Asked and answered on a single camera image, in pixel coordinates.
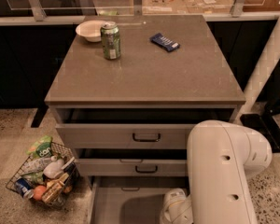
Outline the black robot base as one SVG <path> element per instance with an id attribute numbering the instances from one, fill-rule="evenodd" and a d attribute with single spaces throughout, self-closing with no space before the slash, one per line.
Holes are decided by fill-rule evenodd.
<path id="1" fill-rule="evenodd" d="M 240 121 L 244 126 L 263 134 L 273 153 L 280 152 L 280 97 L 268 101 L 261 114 L 243 114 Z"/>

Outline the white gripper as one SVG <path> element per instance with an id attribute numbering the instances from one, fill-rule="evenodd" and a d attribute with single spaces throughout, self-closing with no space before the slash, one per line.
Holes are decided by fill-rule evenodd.
<path id="1" fill-rule="evenodd" d="M 182 189 L 172 189 L 164 195 L 160 214 L 160 224 L 186 224 L 183 217 L 182 205 L 186 194 Z"/>

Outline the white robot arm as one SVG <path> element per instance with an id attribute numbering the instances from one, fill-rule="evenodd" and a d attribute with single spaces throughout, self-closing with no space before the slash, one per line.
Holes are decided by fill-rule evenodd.
<path id="1" fill-rule="evenodd" d="M 187 146 L 189 187 L 168 191 L 160 224 L 257 224 L 247 180 L 271 163 L 258 131 L 219 120 L 194 126 Z"/>

